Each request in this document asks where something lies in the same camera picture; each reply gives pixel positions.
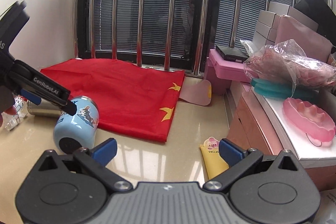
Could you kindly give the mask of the person's left hand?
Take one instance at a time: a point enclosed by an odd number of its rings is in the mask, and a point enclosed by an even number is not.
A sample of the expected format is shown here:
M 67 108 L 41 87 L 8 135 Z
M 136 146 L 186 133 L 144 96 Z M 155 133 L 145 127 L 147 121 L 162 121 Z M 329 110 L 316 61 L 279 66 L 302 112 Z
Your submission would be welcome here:
M 15 116 L 16 114 L 17 114 L 17 111 L 14 106 L 11 106 L 7 110 L 5 110 L 0 116 L 0 127 L 2 127 L 3 125 L 6 125 L 8 121 L 11 120 L 11 118 Z

